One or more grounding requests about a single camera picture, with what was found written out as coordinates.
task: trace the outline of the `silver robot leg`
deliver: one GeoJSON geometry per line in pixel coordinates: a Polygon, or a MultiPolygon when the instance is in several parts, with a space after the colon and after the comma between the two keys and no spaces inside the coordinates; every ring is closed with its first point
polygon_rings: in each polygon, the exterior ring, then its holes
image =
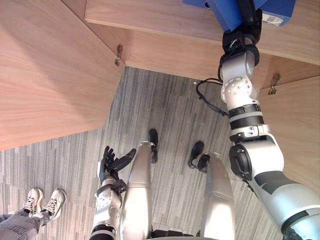
{"type": "Polygon", "coordinates": [[[206,162],[206,183],[200,237],[234,240],[234,196],[226,168],[217,153],[204,154],[201,161],[206,162]]]}
{"type": "Polygon", "coordinates": [[[145,240],[151,233],[152,147],[153,142],[143,141],[134,158],[121,213],[121,240],[145,240]]]}

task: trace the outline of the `sneaker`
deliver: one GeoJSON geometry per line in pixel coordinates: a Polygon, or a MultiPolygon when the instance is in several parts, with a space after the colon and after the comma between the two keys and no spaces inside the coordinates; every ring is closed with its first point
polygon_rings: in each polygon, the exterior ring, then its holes
{"type": "Polygon", "coordinates": [[[44,198],[44,193],[39,188],[32,188],[28,193],[28,198],[21,208],[28,212],[29,217],[31,217],[34,213],[39,213],[41,211],[41,202],[44,198]]]}
{"type": "Polygon", "coordinates": [[[61,208],[66,201],[66,193],[61,189],[55,189],[49,203],[43,208],[42,212],[49,212],[50,220],[57,219],[60,216],[61,208]]]}

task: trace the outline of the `shoelace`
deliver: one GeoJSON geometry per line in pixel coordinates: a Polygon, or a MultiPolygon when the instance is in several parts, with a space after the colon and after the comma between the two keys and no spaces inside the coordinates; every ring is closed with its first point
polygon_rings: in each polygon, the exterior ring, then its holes
{"type": "Polygon", "coordinates": [[[47,209],[49,212],[51,212],[52,214],[55,213],[55,206],[57,205],[57,200],[54,199],[50,199],[49,203],[47,204],[47,206],[45,207],[45,209],[47,209]]]}
{"type": "Polygon", "coordinates": [[[28,209],[30,212],[33,212],[33,206],[32,204],[34,203],[34,198],[33,197],[28,197],[27,201],[25,202],[23,208],[28,209]]]}

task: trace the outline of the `wood grain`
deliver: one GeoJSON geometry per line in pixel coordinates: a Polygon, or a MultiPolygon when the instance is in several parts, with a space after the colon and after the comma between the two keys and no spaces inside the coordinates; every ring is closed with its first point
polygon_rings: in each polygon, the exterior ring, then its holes
{"type": "Polygon", "coordinates": [[[260,91],[265,123],[284,156],[284,173],[320,192],[320,77],[260,91]]]}
{"type": "MultiPolygon", "coordinates": [[[[216,78],[221,46],[195,38],[131,31],[125,52],[127,66],[187,78],[216,78]]],[[[261,89],[269,69],[271,56],[261,54],[253,81],[261,89]]]]}
{"type": "Polygon", "coordinates": [[[0,22],[0,149],[100,128],[114,53],[61,1],[1,1],[0,22]]]}
{"type": "Polygon", "coordinates": [[[280,81],[277,85],[282,85],[319,76],[320,66],[280,56],[272,56],[262,88],[270,87],[275,73],[280,74],[280,81]]]}
{"type": "MultiPolygon", "coordinates": [[[[292,19],[283,27],[263,24],[261,53],[320,65],[320,4],[297,0],[292,19]]],[[[181,0],[87,0],[90,23],[148,33],[203,39],[221,46],[223,31],[209,9],[181,0]]]]}
{"type": "MultiPolygon", "coordinates": [[[[62,2],[90,28],[114,54],[117,54],[119,44],[123,46],[123,52],[127,50],[129,30],[85,21],[87,0],[62,0],[62,2]]],[[[125,61],[125,54],[121,55],[121,60],[125,61]]]]}

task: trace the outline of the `gray carpet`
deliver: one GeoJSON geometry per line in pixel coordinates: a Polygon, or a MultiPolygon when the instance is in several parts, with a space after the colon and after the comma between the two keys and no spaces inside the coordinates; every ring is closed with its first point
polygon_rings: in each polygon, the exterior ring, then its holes
{"type": "MultiPolygon", "coordinates": [[[[224,108],[220,88],[201,87],[224,108]]],[[[43,227],[37,240],[87,240],[95,214],[96,167],[108,144],[119,156],[159,133],[158,163],[152,166],[152,225],[195,235],[200,228],[205,175],[187,167],[193,144],[217,152],[228,169],[235,199],[237,240],[281,240],[255,195],[230,170],[228,118],[197,98],[194,80],[127,67],[104,128],[0,152],[0,212],[17,210],[29,189],[48,201],[55,188],[67,194],[61,217],[43,227]]],[[[130,167],[120,177],[126,182],[130,167]]]]}

